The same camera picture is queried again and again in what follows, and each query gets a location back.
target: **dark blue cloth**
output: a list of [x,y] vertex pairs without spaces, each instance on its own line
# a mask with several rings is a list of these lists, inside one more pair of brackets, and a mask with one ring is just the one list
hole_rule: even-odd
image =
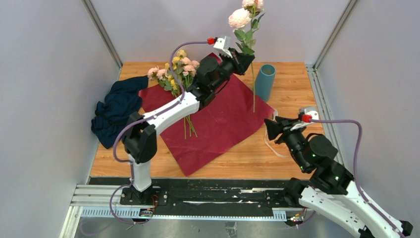
[[104,102],[96,104],[96,117],[92,119],[91,130],[106,149],[112,147],[127,124],[128,117],[140,109],[143,100],[138,92],[147,88],[148,82],[147,76],[117,81]]

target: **pink flower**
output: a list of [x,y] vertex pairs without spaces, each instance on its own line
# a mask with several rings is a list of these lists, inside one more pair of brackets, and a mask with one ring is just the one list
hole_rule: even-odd
[[182,64],[191,64],[191,60],[187,57],[181,59]]
[[198,66],[200,66],[200,63],[198,63],[198,61],[193,60],[191,61],[191,65],[194,66],[194,68],[197,68]]
[[245,9],[254,5],[257,5],[256,9],[259,11],[264,10],[264,0],[242,0],[242,7]]
[[194,68],[194,66],[192,66],[192,65],[186,65],[186,66],[184,66],[184,72],[182,72],[182,74],[184,75],[184,76],[187,76],[188,74],[191,74],[193,77],[196,75],[196,73],[197,73],[197,71],[196,71],[196,69]]
[[156,77],[158,78],[158,79],[162,79],[163,78],[163,76],[166,74],[166,69],[160,69],[157,73],[156,73]]
[[246,26],[250,21],[250,12],[246,9],[238,9],[229,16],[229,26],[239,29]]
[[158,71],[159,71],[158,66],[149,69],[149,71],[147,72],[147,78],[149,78],[149,80],[152,80]]

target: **red fabric sheet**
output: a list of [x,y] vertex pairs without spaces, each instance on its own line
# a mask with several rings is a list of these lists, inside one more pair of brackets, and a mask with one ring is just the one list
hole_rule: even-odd
[[[141,90],[139,95],[146,112],[174,99],[159,85]],[[258,96],[255,113],[252,105],[252,91],[232,75],[227,86],[207,107],[191,115],[198,137],[193,133],[190,137],[187,127],[187,139],[184,139],[183,119],[160,134],[186,176],[251,136],[262,126],[264,118],[273,113],[273,109]]]

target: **wood surface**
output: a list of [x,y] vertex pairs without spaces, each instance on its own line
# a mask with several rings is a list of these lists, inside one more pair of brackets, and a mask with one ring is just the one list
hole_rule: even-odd
[[[303,63],[269,62],[276,68],[276,77],[268,104],[278,109],[279,115],[287,118],[296,118],[301,107],[316,106],[306,67]],[[264,62],[254,63],[254,72],[257,74]],[[119,80],[130,77],[143,76],[154,66],[164,67],[163,62],[126,62],[121,71]],[[252,88],[251,67],[246,75],[239,78]],[[156,85],[150,81],[149,87]],[[217,178],[217,179],[309,179],[310,175],[301,173],[299,167],[290,157],[286,145],[276,145],[269,142],[277,152],[287,158],[277,157],[264,143],[265,127],[261,128],[249,138],[233,146],[225,154],[217,157],[203,168],[199,169],[190,178]],[[304,135],[309,133],[324,133],[321,124],[309,126]],[[177,162],[171,155],[167,146],[159,136],[157,140],[157,153],[152,159],[151,176],[157,178],[185,177]],[[117,148],[118,157],[127,159],[121,142]],[[114,160],[112,148],[105,149],[99,145],[93,163],[91,176],[129,177],[130,168],[127,163]]]

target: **vase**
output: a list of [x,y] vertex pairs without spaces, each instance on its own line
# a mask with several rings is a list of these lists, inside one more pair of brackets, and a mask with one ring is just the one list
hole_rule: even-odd
[[265,102],[270,98],[274,78],[275,67],[271,64],[264,64],[255,79],[255,94]]

